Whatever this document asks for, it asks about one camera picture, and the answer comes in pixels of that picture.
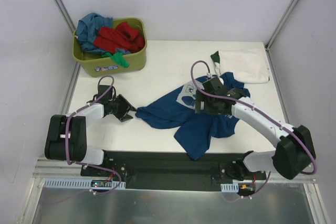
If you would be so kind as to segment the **dark blue printed t-shirt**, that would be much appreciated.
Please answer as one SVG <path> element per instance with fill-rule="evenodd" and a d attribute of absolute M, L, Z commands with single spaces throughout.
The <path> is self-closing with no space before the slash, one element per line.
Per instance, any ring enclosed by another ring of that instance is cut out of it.
<path fill-rule="evenodd" d="M 178 127 L 174 138 L 196 161 L 209 149 L 211 138 L 227 138 L 235 134 L 239 119 L 232 115 L 195 113 L 196 88 L 192 81 L 137 108 L 135 116 L 155 129 Z"/>

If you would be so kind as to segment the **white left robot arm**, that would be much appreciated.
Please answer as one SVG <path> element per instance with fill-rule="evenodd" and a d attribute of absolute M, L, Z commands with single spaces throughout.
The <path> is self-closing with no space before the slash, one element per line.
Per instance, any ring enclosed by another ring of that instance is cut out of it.
<path fill-rule="evenodd" d="M 92 164 L 99 176 L 110 173 L 111 164 L 104 159 L 104 151 L 88 146 L 87 128 L 107 115 L 120 122 L 133 119 L 129 112 L 136 108 L 113 86 L 98 85 L 98 92 L 87 104 L 69 114 L 56 114 L 50 119 L 45 157 L 70 163 Z"/>

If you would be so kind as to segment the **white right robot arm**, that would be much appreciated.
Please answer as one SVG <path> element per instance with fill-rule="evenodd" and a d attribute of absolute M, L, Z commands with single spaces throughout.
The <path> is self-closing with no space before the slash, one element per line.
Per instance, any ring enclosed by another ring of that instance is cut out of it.
<path fill-rule="evenodd" d="M 310 174 L 317 171 L 316 154 L 309 129 L 294 127 L 262 111 L 241 89 L 228 90 L 217 76 L 208 77 L 202 86 L 196 86 L 196 113 L 232 115 L 244 121 L 265 137 L 275 148 L 273 151 L 249 151 L 237 160 L 235 170 L 242 179 L 255 172 L 277 172 L 286 179 L 312 166 Z"/>

